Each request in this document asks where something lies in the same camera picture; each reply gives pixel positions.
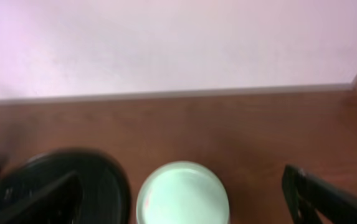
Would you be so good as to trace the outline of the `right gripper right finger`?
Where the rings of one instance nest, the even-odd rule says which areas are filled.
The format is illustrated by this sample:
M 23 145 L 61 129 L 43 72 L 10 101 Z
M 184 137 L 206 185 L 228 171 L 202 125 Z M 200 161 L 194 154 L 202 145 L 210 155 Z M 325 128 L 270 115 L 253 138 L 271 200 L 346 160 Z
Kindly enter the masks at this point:
M 295 166 L 286 165 L 282 190 L 294 223 L 357 223 L 357 197 Z

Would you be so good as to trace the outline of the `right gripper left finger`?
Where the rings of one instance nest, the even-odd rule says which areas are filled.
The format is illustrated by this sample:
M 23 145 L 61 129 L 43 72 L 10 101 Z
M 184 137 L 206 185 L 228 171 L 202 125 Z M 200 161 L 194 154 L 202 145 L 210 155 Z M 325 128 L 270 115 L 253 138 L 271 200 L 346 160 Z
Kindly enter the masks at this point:
M 0 224 L 77 223 L 83 199 L 78 175 L 70 172 L 0 210 Z

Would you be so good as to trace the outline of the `pale green plate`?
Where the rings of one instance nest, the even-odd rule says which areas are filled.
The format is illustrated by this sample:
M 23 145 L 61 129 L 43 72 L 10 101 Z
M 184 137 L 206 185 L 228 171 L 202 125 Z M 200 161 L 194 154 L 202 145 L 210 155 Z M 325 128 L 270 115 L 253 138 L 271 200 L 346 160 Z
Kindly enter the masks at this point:
M 208 168 L 189 161 L 165 164 L 144 181 L 136 201 L 137 224 L 229 224 L 224 185 Z

